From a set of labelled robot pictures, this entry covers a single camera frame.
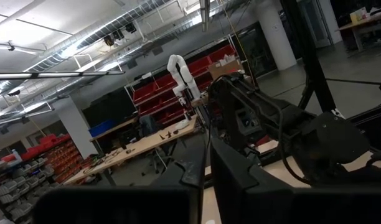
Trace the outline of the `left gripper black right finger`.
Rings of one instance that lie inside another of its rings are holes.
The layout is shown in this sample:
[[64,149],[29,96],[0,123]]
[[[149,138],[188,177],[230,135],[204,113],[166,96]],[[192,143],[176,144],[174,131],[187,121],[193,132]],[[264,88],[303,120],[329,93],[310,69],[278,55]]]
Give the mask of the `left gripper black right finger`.
[[381,224],[381,168],[352,171],[351,184],[293,187],[220,139],[210,163],[222,224]]

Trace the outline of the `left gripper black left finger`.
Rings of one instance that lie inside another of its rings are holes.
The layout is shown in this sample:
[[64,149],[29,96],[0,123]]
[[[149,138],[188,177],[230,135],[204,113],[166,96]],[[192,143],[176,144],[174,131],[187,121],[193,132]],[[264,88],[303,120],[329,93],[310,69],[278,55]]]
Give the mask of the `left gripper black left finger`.
[[194,136],[149,185],[51,190],[36,203],[33,224],[200,224],[205,138]]

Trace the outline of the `tall red bin shelf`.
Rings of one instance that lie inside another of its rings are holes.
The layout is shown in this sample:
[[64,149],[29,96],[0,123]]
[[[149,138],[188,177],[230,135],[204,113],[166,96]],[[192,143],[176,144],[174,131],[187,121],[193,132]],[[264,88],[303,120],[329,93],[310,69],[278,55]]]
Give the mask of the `tall red bin shelf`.
[[[204,91],[212,82],[209,66],[226,55],[236,56],[235,47],[222,42],[200,53],[194,53],[186,60],[191,75],[200,91]],[[177,85],[167,70],[158,72],[149,81],[128,87],[128,93],[140,116],[151,115],[163,126],[169,126],[184,119],[181,104],[176,99],[173,88]]]

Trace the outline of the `long wooden workbench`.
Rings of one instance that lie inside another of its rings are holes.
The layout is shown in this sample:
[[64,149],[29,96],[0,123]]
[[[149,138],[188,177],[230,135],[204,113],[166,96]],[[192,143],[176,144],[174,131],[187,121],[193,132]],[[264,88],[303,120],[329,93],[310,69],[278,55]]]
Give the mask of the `long wooden workbench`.
[[187,134],[193,133],[196,130],[196,122],[197,115],[193,115],[189,124],[183,128],[178,130],[177,134],[173,134],[173,131],[176,131],[176,124],[170,125],[148,137],[142,138],[135,143],[126,145],[126,149],[119,148],[116,156],[107,159],[106,156],[103,159],[103,162],[94,168],[86,171],[86,169],[82,169],[80,172],[75,174],[73,177],[66,180],[63,185],[74,184],[79,180],[82,180],[92,174],[96,174],[99,172],[106,171],[108,168],[115,166],[117,164],[121,164],[122,162],[135,157],[144,152],[148,152],[152,149],[159,147],[162,144],[175,141]]

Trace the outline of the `small wooden workbench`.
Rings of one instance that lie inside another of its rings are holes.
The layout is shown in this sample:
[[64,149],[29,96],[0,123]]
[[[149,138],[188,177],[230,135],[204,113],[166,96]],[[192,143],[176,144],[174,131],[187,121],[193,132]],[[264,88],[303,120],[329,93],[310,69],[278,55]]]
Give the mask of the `small wooden workbench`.
[[103,132],[103,133],[101,133],[101,134],[99,134],[99,135],[97,135],[95,137],[92,137],[89,141],[95,146],[97,152],[100,155],[104,156],[105,153],[103,152],[103,149],[101,148],[98,140],[100,138],[102,138],[102,137],[104,137],[104,136],[106,136],[106,135],[116,131],[116,130],[119,130],[119,129],[127,126],[127,125],[134,124],[135,122],[137,122],[138,119],[139,119],[139,116],[135,116],[134,118],[131,118],[131,119],[125,121],[124,123],[118,124],[117,126],[115,126],[113,128],[110,128],[110,129],[106,130],[105,132]]

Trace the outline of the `blue plastic crate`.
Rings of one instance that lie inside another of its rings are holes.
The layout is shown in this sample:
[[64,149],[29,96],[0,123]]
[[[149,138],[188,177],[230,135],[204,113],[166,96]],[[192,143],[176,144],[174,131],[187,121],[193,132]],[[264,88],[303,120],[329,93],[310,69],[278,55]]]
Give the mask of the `blue plastic crate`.
[[109,119],[90,128],[88,132],[90,133],[91,137],[96,137],[115,126],[116,126],[116,121]]

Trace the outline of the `black partition panel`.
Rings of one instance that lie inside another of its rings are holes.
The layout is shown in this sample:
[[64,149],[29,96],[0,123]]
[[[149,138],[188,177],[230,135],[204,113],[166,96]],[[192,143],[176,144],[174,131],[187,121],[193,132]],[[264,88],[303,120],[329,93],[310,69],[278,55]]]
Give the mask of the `black partition panel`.
[[89,126],[93,128],[108,120],[122,123],[136,109],[125,88],[119,88],[94,100],[82,112]]

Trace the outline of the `cardboard box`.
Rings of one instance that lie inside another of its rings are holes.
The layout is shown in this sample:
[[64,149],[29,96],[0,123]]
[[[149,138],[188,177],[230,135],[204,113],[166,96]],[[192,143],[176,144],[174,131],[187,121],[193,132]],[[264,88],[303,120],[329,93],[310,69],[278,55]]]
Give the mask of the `cardboard box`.
[[218,79],[222,75],[228,75],[239,70],[244,70],[244,68],[238,60],[233,60],[225,63],[224,65],[221,64],[221,61],[219,61],[210,65],[208,68],[213,80]]

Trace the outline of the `red and grey parts rack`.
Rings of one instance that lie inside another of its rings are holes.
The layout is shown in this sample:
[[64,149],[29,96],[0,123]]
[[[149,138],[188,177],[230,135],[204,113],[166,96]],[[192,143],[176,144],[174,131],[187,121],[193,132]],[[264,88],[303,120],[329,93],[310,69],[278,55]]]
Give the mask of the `red and grey parts rack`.
[[66,134],[42,140],[25,153],[0,159],[0,221],[29,224],[37,201],[85,167],[72,138]]

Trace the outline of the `black equipment stand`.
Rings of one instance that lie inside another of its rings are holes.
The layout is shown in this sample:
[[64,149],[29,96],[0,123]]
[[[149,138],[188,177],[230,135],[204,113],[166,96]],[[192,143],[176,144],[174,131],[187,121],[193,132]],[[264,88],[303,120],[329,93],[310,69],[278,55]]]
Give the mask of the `black equipment stand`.
[[374,150],[381,150],[381,104],[348,120],[367,137]]

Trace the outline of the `black overhead light bar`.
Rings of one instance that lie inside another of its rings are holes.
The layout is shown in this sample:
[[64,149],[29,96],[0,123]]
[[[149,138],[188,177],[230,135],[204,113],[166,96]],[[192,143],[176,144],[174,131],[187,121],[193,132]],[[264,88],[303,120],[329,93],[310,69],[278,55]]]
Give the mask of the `black overhead light bar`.
[[0,80],[27,80],[40,78],[67,78],[67,77],[96,77],[105,75],[124,75],[122,71],[111,72],[33,72],[33,73],[0,73]]

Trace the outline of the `wooden desk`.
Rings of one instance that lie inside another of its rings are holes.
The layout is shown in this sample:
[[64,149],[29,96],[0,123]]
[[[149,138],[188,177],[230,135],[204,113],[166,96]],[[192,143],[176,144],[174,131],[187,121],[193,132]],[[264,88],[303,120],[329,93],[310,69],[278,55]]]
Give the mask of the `wooden desk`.
[[361,36],[368,32],[373,32],[381,30],[381,7],[373,8],[372,12],[367,13],[367,18],[359,21],[356,24],[348,23],[340,28],[337,31],[342,30],[351,30],[355,39],[355,43],[359,52],[364,50]]

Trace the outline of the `yellow box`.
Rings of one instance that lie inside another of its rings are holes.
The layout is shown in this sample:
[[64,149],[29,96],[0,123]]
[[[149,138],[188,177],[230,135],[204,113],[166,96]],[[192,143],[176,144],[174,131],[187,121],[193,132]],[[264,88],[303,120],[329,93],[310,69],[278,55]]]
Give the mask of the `yellow box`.
[[351,23],[356,24],[359,21],[367,18],[367,10],[366,7],[362,7],[352,13],[349,14]]

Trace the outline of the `black aluminium table frame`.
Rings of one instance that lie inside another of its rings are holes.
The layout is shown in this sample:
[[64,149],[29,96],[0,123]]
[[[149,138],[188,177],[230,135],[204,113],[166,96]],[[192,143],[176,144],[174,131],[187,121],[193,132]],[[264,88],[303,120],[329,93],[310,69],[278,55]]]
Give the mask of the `black aluminium table frame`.
[[322,112],[333,113],[337,109],[337,106],[327,84],[326,77],[316,54],[316,47],[302,18],[298,4],[296,0],[281,0],[281,5],[299,47],[306,72],[306,83],[298,106],[305,109],[312,94],[315,93]]

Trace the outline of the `silver ceiling air duct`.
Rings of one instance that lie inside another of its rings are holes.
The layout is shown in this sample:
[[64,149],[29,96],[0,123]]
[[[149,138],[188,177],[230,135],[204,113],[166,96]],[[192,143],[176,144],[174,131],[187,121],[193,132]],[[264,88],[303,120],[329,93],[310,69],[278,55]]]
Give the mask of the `silver ceiling air duct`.
[[[66,38],[36,57],[27,66],[25,72],[66,72],[80,68],[94,67],[100,57],[112,51],[136,42],[141,37],[148,38],[157,34],[157,30],[186,15],[186,8],[194,0],[139,0],[122,11],[103,18]],[[133,23],[136,32],[129,34],[125,25]],[[128,39],[122,45],[107,46],[103,38],[113,31],[121,29]]]

